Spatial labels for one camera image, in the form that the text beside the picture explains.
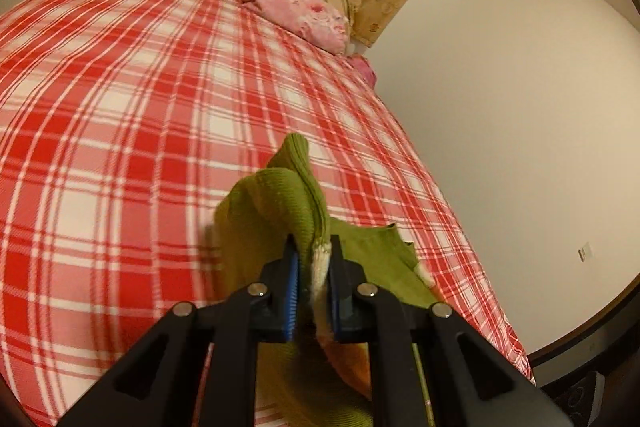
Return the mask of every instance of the dark floor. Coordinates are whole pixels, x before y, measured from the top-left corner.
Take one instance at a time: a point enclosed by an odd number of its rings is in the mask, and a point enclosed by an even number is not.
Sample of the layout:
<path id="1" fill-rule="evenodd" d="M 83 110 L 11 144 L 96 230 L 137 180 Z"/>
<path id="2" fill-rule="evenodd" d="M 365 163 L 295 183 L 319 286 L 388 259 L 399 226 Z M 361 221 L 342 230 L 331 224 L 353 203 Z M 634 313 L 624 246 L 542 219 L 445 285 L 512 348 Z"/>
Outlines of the dark floor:
<path id="1" fill-rule="evenodd" d="M 602 399 L 602 407 L 606 407 L 611 402 L 616 393 L 620 390 L 622 382 L 631 367 L 631 360 L 627 359 L 606 376 L 604 385 L 604 398 Z"/>

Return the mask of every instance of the green towel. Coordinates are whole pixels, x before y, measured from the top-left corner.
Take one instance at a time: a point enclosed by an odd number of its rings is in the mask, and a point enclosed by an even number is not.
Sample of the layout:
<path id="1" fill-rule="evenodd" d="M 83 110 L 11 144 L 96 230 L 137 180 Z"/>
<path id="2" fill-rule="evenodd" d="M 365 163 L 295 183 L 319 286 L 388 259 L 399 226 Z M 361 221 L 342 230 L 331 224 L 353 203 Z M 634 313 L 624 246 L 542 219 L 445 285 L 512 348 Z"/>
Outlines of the green towel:
<path id="1" fill-rule="evenodd" d="M 362 264 L 367 280 L 404 302 L 435 302 L 415 251 L 394 225 L 367 229 L 329 216 L 308 161 L 308 142 L 288 135 L 266 169 L 240 180 L 217 207 L 214 226 L 223 258 L 226 293 L 258 279 L 279 259 L 292 233 L 300 254 L 300 291 L 294 340 L 260 344 L 258 387 L 292 427 L 370 427 L 370 402 L 346 385 L 316 336 L 330 336 L 326 276 L 330 235 L 340 236 L 345 259 Z"/>

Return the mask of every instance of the bed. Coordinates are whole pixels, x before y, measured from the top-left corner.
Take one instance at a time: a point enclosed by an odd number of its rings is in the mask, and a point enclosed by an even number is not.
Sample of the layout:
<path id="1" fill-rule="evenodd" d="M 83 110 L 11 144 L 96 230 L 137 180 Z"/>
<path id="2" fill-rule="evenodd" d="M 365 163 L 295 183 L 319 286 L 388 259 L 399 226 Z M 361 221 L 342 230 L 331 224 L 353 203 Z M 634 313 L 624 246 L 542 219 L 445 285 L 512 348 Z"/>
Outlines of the bed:
<path id="1" fill-rule="evenodd" d="M 344 57 L 241 0 L 27 0 L 0 20 L 0 372 L 37 425 L 175 302 L 221 298 L 213 211 L 292 131 L 330 212 L 397 223 L 531 378 L 453 211 Z M 256 423 L 286 424 L 265 402 Z"/>

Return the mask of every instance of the pillow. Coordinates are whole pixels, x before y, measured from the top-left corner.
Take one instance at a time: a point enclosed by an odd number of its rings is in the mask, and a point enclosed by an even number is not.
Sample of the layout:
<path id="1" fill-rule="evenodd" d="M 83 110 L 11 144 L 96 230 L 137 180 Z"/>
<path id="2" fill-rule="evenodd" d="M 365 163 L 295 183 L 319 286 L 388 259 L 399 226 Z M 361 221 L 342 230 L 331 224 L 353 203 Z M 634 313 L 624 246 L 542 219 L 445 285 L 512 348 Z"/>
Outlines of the pillow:
<path id="1" fill-rule="evenodd" d="M 244 0 L 260 17 L 339 55 L 347 45 L 347 19 L 323 0 Z"/>
<path id="2" fill-rule="evenodd" d="M 349 55 L 346 58 L 347 62 L 350 66 L 360 73 L 360 76 L 364 78 L 364 81 L 367 83 L 371 89 L 376 87 L 376 81 L 378 77 L 376 76 L 376 72 L 371 68 L 371 64 L 369 61 L 360 55 L 359 53 L 354 53 L 353 55 Z"/>

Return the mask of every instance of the pink pillow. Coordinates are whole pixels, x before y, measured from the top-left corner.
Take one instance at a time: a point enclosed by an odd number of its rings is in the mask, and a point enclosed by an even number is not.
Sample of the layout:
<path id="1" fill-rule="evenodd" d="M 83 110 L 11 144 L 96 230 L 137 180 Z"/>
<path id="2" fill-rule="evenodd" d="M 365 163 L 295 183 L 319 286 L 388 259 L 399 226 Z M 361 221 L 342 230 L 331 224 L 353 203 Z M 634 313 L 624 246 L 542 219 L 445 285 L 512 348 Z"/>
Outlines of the pink pillow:
<path id="1" fill-rule="evenodd" d="M 360 76 L 364 78 L 367 86 L 371 89 L 376 87 L 376 81 L 378 77 L 376 76 L 376 72 L 371 68 L 371 64 L 369 61 L 360 55 L 359 53 L 354 53 L 353 55 L 349 55 L 346 57 L 347 62 L 351 65 L 351 67 L 360 73 Z"/>
<path id="2" fill-rule="evenodd" d="M 329 53 L 344 53 L 346 19 L 323 0 L 244 0 L 243 6 Z"/>

